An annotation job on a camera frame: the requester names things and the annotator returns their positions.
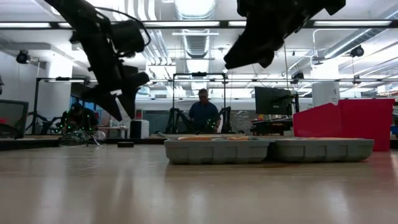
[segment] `orange object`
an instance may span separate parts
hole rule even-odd
[[[243,136],[243,137],[229,137],[227,140],[232,140],[232,141],[247,141],[249,140],[249,137]]]
[[[179,137],[179,141],[211,141],[212,137],[204,136],[189,136],[189,137]]]

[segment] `gray plastic tray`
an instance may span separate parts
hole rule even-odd
[[[283,162],[359,162],[372,155],[373,140],[276,139],[274,159]]]
[[[167,140],[164,145],[167,158],[175,164],[244,164],[263,161],[270,142]]]

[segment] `red box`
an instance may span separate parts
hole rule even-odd
[[[394,99],[340,100],[293,116],[294,135],[373,139],[373,151],[390,150]]]

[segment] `blue shirt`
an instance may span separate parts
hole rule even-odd
[[[207,104],[196,102],[189,111],[189,117],[193,118],[193,128],[196,131],[202,131],[206,127],[208,119],[218,118],[218,109],[210,102]]]

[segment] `monitor screen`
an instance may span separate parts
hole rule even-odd
[[[278,88],[254,87],[256,114],[292,115],[290,91]]]
[[[24,137],[28,105],[23,101],[0,100],[0,124],[6,124],[0,127],[0,138]],[[18,133],[15,135],[7,126],[17,129]]]

